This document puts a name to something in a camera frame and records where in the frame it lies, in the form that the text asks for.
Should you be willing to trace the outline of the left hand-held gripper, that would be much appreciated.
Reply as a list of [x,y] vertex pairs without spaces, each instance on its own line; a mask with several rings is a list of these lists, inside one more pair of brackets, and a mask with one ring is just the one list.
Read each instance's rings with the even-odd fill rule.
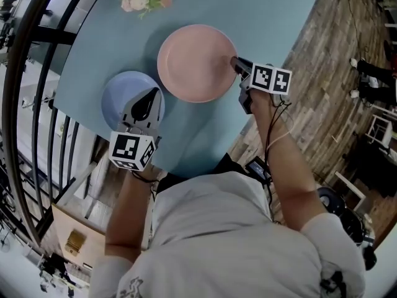
[[111,132],[109,160],[129,171],[143,171],[161,139],[163,96],[159,88],[146,89],[129,100],[115,131]]

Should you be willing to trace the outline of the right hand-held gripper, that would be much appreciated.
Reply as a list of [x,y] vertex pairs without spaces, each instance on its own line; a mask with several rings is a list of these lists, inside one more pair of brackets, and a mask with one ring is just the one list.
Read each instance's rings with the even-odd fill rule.
[[236,56],[231,58],[230,64],[235,73],[241,77],[239,103],[248,115],[252,114],[250,90],[257,89],[269,94],[288,95],[292,71],[272,65],[252,63]]

